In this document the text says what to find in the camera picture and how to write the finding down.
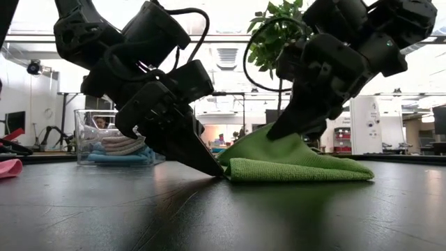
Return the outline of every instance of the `dark table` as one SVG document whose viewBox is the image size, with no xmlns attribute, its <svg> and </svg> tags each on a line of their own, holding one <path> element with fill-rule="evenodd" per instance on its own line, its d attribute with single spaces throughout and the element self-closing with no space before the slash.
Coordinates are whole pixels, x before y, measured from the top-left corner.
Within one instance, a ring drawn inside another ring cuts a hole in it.
<svg viewBox="0 0 446 251">
<path fill-rule="evenodd" d="M 446 250 L 446 169 L 231 184 L 175 162 L 29 165 L 0 181 L 0 250 Z"/>
</svg>

